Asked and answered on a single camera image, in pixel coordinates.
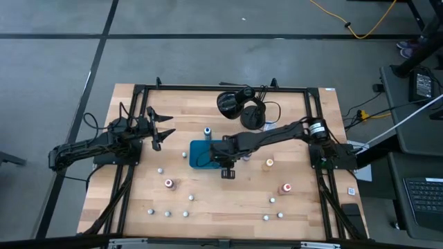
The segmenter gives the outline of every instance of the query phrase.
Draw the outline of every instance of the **table leg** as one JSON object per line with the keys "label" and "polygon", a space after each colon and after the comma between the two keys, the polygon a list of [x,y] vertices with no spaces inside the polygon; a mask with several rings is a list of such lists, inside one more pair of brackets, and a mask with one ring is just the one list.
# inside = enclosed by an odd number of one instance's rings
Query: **table leg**
{"label": "table leg", "polygon": [[364,152],[357,154],[357,167],[361,169],[372,161],[386,156],[388,152],[391,151],[401,151],[397,134],[392,135]]}
{"label": "table leg", "polygon": [[16,156],[6,154],[3,152],[0,152],[0,160],[2,163],[14,163],[16,165],[25,165],[26,160],[18,158]]}

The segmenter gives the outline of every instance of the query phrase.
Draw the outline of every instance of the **person's foot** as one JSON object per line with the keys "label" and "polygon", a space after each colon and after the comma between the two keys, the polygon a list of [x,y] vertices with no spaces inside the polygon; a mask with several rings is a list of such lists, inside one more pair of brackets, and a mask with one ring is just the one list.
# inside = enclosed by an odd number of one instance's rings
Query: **person's foot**
{"label": "person's foot", "polygon": [[413,56],[415,51],[416,51],[416,49],[413,49],[413,48],[401,49],[400,55],[405,59],[409,59],[411,56]]}
{"label": "person's foot", "polygon": [[408,41],[399,41],[397,42],[397,48],[405,49],[405,48],[418,48],[420,46],[420,43],[415,40],[408,40]]}

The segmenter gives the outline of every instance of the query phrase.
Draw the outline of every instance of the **small bottle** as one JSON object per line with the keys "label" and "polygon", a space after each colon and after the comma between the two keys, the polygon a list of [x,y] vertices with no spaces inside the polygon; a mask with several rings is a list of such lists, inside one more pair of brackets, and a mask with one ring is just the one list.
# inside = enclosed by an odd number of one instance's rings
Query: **small bottle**
{"label": "small bottle", "polygon": [[249,154],[243,156],[243,157],[242,157],[242,160],[245,161],[245,162],[246,162],[246,161],[249,161],[249,159],[251,159],[251,155],[252,155],[252,153],[249,153]]}
{"label": "small bottle", "polygon": [[211,130],[209,127],[206,127],[204,129],[204,134],[205,134],[205,140],[212,140],[212,135],[211,135]]}
{"label": "small bottle", "polygon": [[289,194],[290,191],[291,191],[291,185],[288,183],[281,185],[277,190],[278,194],[280,195]]}
{"label": "small bottle", "polygon": [[269,171],[272,168],[272,165],[274,164],[274,160],[268,159],[262,164],[262,170],[263,171]]}
{"label": "small bottle", "polygon": [[174,191],[177,188],[174,181],[171,179],[166,179],[165,186],[172,191]]}

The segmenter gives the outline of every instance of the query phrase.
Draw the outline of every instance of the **white cable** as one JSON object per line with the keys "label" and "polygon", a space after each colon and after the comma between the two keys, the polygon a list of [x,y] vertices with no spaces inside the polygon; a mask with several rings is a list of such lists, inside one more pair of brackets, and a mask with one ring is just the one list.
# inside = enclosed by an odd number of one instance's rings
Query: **white cable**
{"label": "white cable", "polygon": [[366,144],[362,145],[362,147],[368,146],[371,142],[374,142],[375,140],[381,138],[382,136],[386,135],[387,133],[389,133],[390,131],[392,131],[393,129],[399,127],[400,125],[402,125],[404,122],[408,121],[408,119],[410,119],[411,117],[413,117],[415,114],[419,113],[420,111],[424,110],[426,107],[429,107],[430,105],[432,105],[434,102],[438,101],[440,98],[443,97],[443,94],[441,94],[440,96],[436,97],[435,99],[433,99],[431,102],[429,102],[428,104],[425,104],[424,106],[422,106],[420,109],[414,111],[414,113],[410,114],[408,117],[406,117],[405,119],[403,119],[402,121],[400,121],[398,124],[394,125],[392,128],[390,128],[389,130],[383,132],[382,134],[376,136],[375,138],[369,140],[369,142],[367,142]]}

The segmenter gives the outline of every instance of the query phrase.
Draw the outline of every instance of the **black desk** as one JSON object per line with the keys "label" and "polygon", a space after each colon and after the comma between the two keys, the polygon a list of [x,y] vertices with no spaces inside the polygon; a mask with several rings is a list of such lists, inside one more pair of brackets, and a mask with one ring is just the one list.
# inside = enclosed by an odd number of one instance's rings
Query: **black desk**
{"label": "black desk", "polygon": [[[432,71],[434,76],[443,82],[443,71]],[[386,91],[390,107],[408,103],[409,78],[397,77],[389,66],[380,68],[381,81]],[[420,106],[410,104],[393,109],[394,125],[418,110]],[[410,120],[396,128],[396,134],[379,142],[357,157],[359,167],[364,167],[372,161],[386,156],[389,151],[402,151],[407,154],[424,156],[443,156],[443,121],[431,120],[429,115],[435,113],[425,109]]]}
{"label": "black desk", "polygon": [[389,153],[388,162],[397,196],[397,219],[401,229],[405,229],[414,239],[443,241],[443,232],[423,228],[415,223],[412,207],[404,187],[403,178],[434,177],[443,178],[443,158]]}

